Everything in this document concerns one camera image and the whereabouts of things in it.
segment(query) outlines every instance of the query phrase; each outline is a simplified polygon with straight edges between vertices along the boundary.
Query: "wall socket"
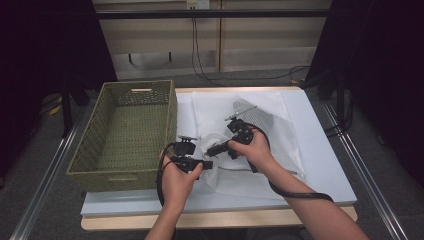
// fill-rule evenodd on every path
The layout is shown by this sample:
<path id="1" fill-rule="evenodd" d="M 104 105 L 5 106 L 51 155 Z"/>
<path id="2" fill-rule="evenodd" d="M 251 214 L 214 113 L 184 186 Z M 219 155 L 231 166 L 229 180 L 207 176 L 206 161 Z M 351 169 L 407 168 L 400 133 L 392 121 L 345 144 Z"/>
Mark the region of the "wall socket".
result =
<path id="1" fill-rule="evenodd" d="M 186 0 L 187 10 L 209 9 L 209 0 Z"/>

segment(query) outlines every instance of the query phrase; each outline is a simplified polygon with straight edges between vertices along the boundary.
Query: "basket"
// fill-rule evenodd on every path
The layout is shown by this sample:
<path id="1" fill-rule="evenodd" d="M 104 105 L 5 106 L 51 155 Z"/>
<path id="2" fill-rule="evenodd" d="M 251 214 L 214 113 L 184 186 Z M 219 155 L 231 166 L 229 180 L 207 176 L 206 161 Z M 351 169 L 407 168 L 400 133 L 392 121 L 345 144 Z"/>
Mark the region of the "basket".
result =
<path id="1" fill-rule="evenodd" d="M 89 192 L 156 188 L 176 130 L 173 81 L 105 83 L 67 175 Z"/>

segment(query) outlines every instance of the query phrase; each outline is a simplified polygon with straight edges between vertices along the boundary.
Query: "gray carpet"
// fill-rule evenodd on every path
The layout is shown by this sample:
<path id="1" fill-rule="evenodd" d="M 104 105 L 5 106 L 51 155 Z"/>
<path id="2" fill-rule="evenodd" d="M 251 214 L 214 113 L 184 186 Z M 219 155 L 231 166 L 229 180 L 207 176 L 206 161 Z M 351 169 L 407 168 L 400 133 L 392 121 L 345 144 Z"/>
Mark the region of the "gray carpet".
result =
<path id="1" fill-rule="evenodd" d="M 227 73 L 225 77 L 272 77 L 284 73 L 287 73 L 287 71 L 251 71 Z M 218 74 L 208 74 L 210 78 L 217 76 Z M 214 84 L 199 79 L 195 75 L 162 77 L 160 79 L 174 79 L 177 87 L 214 86 Z M 216 82 L 225 86 L 285 86 L 289 84 L 287 78 L 285 80 L 221 80 Z M 316 89 L 308 89 L 306 92 L 323 128 L 330 127 L 328 117 L 321 106 L 321 102 L 316 97 Z M 83 110 L 81 125 L 85 125 L 88 121 L 94 103 L 95 99 L 90 102 L 85 111 L 81 107 L 73 106 L 74 116 Z M 2 216 L 0 239 L 8 239 L 11 236 L 25 207 L 36 191 L 49 161 L 57 150 L 62 131 L 61 112 L 54 116 L 44 114 L 31 140 L 10 169 L 6 176 L 5 188 L 0 191 L 0 213 Z M 83 203 L 81 197 L 83 191 L 65 175 L 65 172 L 82 132 L 83 128 L 79 128 L 75 141 L 60 167 L 48 198 L 32 228 L 29 239 L 143 239 L 146 231 L 87 232 L 81 228 L 79 212 Z M 380 144 L 378 133 L 366 117 L 362 115 L 358 107 L 354 109 L 353 124 L 348 133 L 364 161 L 366 161 L 367 167 L 383 195 L 399 217 L 408 238 L 422 239 L 422 236 L 424 236 L 424 228 L 422 227 L 424 226 L 423 190 L 403 171 L 393 151 Z M 337 137 L 332 137 L 329 141 L 358 197 L 358 202 L 355 204 L 359 216 L 358 224 L 371 239 L 392 239 L 340 140 Z M 281 239 L 284 239 L 283 232 L 290 232 L 293 229 L 280 230 L 282 233 Z M 185 230 L 178 232 L 179 239 L 204 239 L 205 236 L 209 239 L 244 239 L 246 229 Z M 304 230 L 301 232 L 303 238 L 309 239 Z"/>

